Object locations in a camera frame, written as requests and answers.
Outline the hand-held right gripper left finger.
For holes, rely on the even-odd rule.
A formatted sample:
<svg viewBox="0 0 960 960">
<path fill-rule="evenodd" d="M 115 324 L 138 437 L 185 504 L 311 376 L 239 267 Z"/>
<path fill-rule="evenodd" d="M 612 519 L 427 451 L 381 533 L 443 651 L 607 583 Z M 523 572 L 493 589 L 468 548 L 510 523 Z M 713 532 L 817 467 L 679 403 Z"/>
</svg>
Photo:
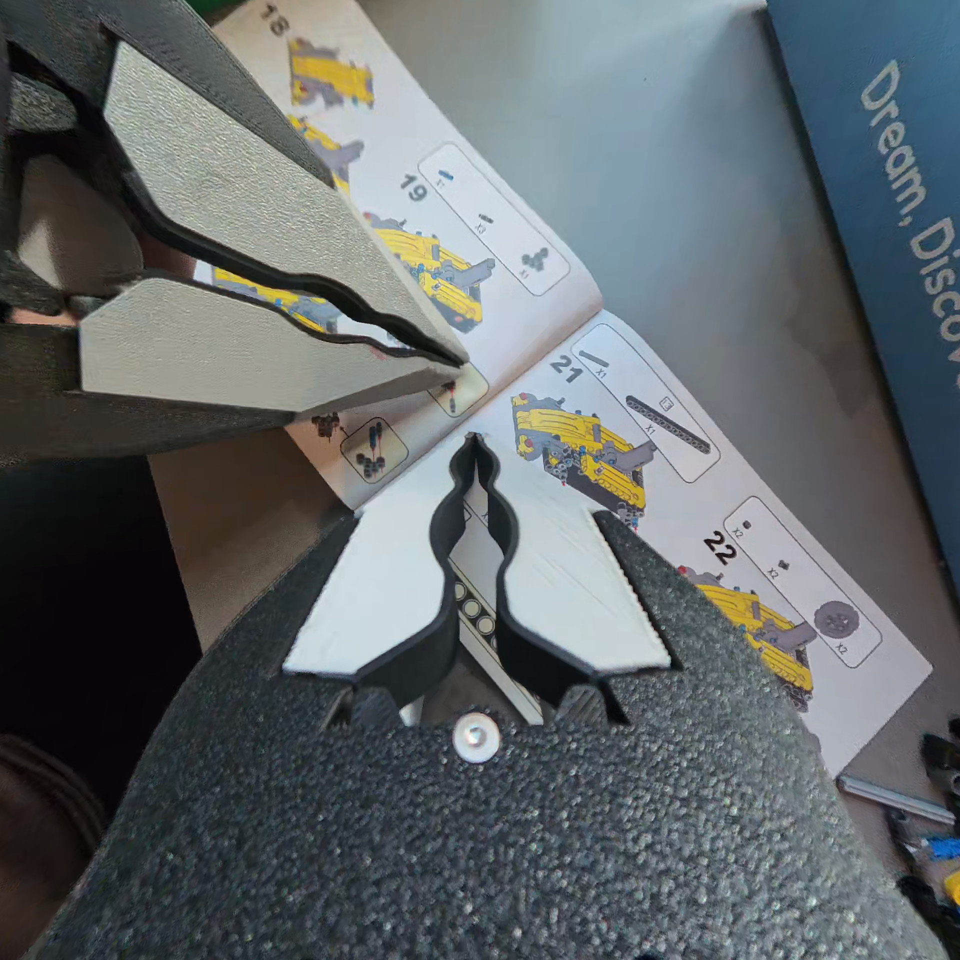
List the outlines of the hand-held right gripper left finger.
<svg viewBox="0 0 960 960">
<path fill-rule="evenodd" d="M 450 435 L 369 500 L 282 664 L 399 708 L 450 671 L 459 638 L 452 549 L 465 532 L 475 439 Z"/>
</svg>

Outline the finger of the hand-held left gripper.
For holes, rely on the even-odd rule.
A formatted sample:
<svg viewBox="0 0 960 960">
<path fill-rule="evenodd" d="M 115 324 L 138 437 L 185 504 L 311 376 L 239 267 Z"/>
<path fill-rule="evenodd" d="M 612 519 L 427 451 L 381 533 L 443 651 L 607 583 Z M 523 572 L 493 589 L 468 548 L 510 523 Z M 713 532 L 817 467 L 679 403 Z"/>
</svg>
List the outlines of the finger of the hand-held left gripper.
<svg viewBox="0 0 960 960">
<path fill-rule="evenodd" d="M 253 410 L 329 412 L 444 386 L 455 366 L 363 339 L 314 336 L 264 302 L 147 277 L 78 325 L 90 393 Z"/>
<path fill-rule="evenodd" d="M 125 41 L 103 118 L 162 227 L 260 283 L 328 299 L 442 362 L 468 360 L 352 202 Z"/>
</svg>

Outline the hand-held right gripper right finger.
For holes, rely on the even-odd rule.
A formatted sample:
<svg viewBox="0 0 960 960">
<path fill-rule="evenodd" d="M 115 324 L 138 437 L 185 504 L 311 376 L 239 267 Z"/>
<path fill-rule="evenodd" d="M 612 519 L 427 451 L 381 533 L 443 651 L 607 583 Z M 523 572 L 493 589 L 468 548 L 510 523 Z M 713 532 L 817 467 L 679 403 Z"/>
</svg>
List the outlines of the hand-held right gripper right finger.
<svg viewBox="0 0 960 960">
<path fill-rule="evenodd" d="M 670 651 L 602 529 L 613 516 L 526 472 L 491 435 L 474 437 L 474 458 L 502 553 L 495 635 L 510 677 L 558 707 L 573 687 L 670 670 Z"/>
</svg>

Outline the person's brown shirt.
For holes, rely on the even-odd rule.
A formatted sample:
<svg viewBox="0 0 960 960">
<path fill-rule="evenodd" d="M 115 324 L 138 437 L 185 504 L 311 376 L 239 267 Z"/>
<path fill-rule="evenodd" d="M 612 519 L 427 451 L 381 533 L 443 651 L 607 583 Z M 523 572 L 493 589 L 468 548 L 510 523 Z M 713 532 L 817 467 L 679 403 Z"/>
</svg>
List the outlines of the person's brown shirt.
<svg viewBox="0 0 960 960">
<path fill-rule="evenodd" d="M 105 828 L 89 786 L 31 743 L 1 736 L 1 957 L 23 958 L 87 870 Z"/>
</svg>

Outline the pile of loose brick pieces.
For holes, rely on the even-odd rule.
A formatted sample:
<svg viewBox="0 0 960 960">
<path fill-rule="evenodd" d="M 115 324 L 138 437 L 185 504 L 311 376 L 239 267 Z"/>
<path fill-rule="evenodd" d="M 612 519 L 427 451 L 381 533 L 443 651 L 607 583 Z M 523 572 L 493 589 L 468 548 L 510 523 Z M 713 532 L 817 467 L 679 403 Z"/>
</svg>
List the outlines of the pile of loose brick pieces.
<svg viewBox="0 0 960 960">
<path fill-rule="evenodd" d="M 905 869 L 895 882 L 948 958 L 959 957 L 959 718 L 947 735 L 924 733 L 919 756 L 940 801 L 909 796 L 868 780 L 842 774 L 841 792 L 871 802 L 884 812 L 891 842 Z"/>
</svg>

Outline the blue cardboard box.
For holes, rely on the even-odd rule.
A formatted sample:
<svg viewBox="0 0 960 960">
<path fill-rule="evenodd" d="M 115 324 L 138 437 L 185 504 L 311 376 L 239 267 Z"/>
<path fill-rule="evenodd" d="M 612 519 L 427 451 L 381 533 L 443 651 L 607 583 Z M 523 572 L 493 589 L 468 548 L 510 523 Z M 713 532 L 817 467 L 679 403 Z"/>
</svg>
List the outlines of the blue cardboard box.
<svg viewBox="0 0 960 960">
<path fill-rule="evenodd" d="M 767 9 L 942 558 L 959 577 L 959 3 Z"/>
</svg>

